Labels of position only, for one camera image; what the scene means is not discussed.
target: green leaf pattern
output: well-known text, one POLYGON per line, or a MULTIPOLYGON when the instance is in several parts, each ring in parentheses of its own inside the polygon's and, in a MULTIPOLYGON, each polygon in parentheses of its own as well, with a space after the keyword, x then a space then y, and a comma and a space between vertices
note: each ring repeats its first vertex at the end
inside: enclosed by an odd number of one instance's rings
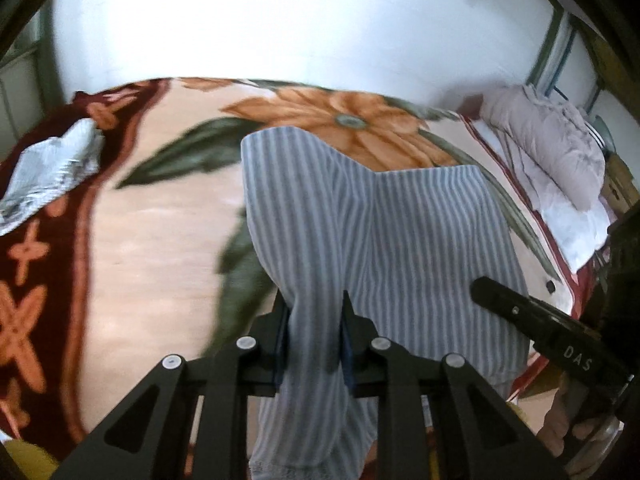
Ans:
POLYGON ((284 88, 287 86, 302 86, 305 88, 319 88, 321 90, 325 90, 327 92, 332 92, 331 88, 325 88, 323 86, 318 85, 309 85, 307 83, 295 83, 293 81, 276 81, 273 79, 241 79, 238 80, 239 83, 250 84, 252 86, 257 86, 258 88, 267 88, 269 90, 276 91, 279 88, 284 88))
POLYGON ((216 327, 206 355, 215 354, 220 347, 241 336, 265 298, 275 289, 255 253, 244 209, 236 232, 220 256, 218 272, 224 274, 225 279, 218 297, 216 327))
POLYGON ((450 119, 452 121, 460 120, 459 115, 448 110, 440 110, 439 108, 417 105, 412 102, 405 101, 404 99, 399 99, 397 97, 385 96, 385 101, 389 106, 400 108, 401 110, 404 110, 405 112, 423 121, 439 121, 442 119, 450 119))
POLYGON ((242 138, 261 126, 236 117, 200 123, 136 166, 118 188, 153 184, 194 172, 210 173, 236 164, 240 162, 242 138))

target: gray striped pants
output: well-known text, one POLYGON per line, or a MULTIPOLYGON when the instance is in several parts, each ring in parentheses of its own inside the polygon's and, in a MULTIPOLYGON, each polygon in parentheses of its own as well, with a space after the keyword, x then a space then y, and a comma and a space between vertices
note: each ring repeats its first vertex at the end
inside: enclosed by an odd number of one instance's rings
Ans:
POLYGON ((260 405, 254 480, 360 476, 377 403, 352 399, 343 383, 343 290, 380 335, 427 358, 458 352, 508 394, 529 342, 477 306, 469 286, 486 275, 527 290, 478 168, 374 173, 308 132, 280 127, 242 141, 242 169, 255 249, 291 308, 284 383, 260 405))

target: human hand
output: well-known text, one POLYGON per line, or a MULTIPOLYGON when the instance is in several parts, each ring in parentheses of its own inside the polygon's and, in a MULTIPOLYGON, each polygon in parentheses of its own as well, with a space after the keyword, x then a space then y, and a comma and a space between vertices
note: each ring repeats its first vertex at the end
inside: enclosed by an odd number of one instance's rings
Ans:
MULTIPOLYGON (((562 454, 563 439, 571 424, 564 403, 564 396, 570 388, 571 380, 563 374, 551 409, 546 413, 544 424, 538 432, 538 438, 554 457, 562 454)), ((578 440, 589 438, 589 441, 565 467, 573 480, 589 478, 597 470, 615 443, 620 427, 620 422, 609 415, 590 418, 574 426, 572 429, 574 437, 578 440)))

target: bed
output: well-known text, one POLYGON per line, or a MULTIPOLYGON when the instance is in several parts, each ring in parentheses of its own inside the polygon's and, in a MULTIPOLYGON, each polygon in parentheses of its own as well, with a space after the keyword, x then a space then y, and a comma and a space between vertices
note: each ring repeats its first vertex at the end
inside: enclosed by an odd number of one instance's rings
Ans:
MULTIPOLYGON (((593 285, 588 264, 571 272, 478 124, 454 112, 267 80, 78 92, 0 165, 2 193, 24 148, 86 117, 104 134, 100 171, 0 237, 2 326, 16 329, 3 340, 0 428, 59 459, 164 355, 214 352, 270 308, 239 166, 240 140, 268 126, 308 130, 375 171, 477 164, 529 294, 577 317, 593 285)), ((513 396, 545 364, 532 352, 513 396)))

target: white pillow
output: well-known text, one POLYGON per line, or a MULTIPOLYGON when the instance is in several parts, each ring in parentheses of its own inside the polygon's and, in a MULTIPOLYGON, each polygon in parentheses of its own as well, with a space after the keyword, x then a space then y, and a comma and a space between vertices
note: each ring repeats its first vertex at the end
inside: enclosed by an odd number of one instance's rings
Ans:
POLYGON ((509 134, 578 211, 595 206, 604 183, 604 156, 571 103, 555 105, 532 87, 517 85, 485 94, 480 116, 509 134))
MULTIPOLYGON (((474 127, 505 165, 509 165, 495 132, 484 121, 474 121, 474 127)), ((578 211, 556 183, 536 164, 525 164, 528 182, 521 182, 525 191, 533 188, 538 210, 556 240, 562 257, 572 273, 576 273, 607 240, 611 224, 600 200, 587 211, 578 211)))

